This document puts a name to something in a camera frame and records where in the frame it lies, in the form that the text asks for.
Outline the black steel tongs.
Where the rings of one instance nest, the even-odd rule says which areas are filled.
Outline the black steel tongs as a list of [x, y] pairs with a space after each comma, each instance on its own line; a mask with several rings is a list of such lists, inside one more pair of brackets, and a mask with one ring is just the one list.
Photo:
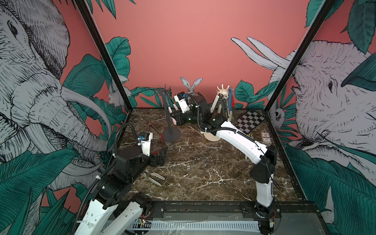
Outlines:
[[225, 98], [222, 99], [222, 111], [223, 111], [223, 115], [226, 116], [226, 118], [229, 121], [231, 121], [232, 117], [231, 117], [231, 111], [230, 111], [228, 99], [225, 99]]

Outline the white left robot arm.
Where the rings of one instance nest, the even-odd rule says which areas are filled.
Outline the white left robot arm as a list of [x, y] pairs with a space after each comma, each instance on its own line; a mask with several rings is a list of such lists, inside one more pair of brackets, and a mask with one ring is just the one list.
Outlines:
[[138, 146], [129, 146], [115, 155], [115, 170], [102, 176], [92, 194], [87, 211], [75, 221], [73, 235], [122, 235], [137, 219], [145, 219], [152, 212], [152, 200], [142, 193], [134, 195], [128, 206], [110, 224], [109, 217], [130, 192], [132, 184], [147, 167], [165, 164], [168, 148], [150, 155]]

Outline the pink tongs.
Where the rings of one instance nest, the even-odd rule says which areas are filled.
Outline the pink tongs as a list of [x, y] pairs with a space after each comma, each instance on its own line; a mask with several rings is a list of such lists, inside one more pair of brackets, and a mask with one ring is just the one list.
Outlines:
[[[170, 114], [172, 114], [172, 112], [173, 112], [172, 106], [174, 105], [174, 103], [173, 103], [173, 101], [170, 100], [167, 92], [165, 92], [164, 94], [165, 94], [165, 98], [166, 98], [166, 101], [167, 101], [168, 111], [169, 111]], [[173, 124], [176, 125], [177, 124], [176, 120], [172, 116], [170, 116], [170, 117], [172, 118]]]

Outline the red steel tongs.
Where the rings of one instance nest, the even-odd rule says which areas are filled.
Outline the red steel tongs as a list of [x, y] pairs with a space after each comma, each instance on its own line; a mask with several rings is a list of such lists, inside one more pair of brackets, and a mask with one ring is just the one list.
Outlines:
[[164, 139], [163, 139], [162, 133], [155, 127], [155, 125], [152, 124], [152, 122], [148, 122], [148, 124], [147, 124], [147, 132], [151, 132], [151, 133], [155, 132], [155, 133], [157, 133], [159, 135], [161, 144], [164, 143]]

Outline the cream steel tongs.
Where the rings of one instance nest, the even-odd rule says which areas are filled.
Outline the cream steel tongs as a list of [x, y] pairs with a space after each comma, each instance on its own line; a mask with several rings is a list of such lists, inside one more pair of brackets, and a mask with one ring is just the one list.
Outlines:
[[217, 113], [221, 114], [223, 109], [224, 109], [223, 95], [222, 94], [216, 95], [211, 106], [211, 113], [214, 113], [216, 110]]

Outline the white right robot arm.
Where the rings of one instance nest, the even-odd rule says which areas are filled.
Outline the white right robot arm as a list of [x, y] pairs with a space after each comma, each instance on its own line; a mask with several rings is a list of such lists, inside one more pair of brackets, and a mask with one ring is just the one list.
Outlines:
[[274, 202], [272, 183], [277, 163], [277, 148], [253, 140], [225, 116], [211, 112], [201, 95], [193, 96], [181, 92], [174, 96], [174, 100], [179, 103], [179, 108], [171, 113], [171, 117], [176, 120], [177, 125], [195, 122], [200, 132], [210, 133], [227, 141], [251, 160], [254, 167], [250, 170], [250, 176], [256, 182], [257, 206], [270, 208]]

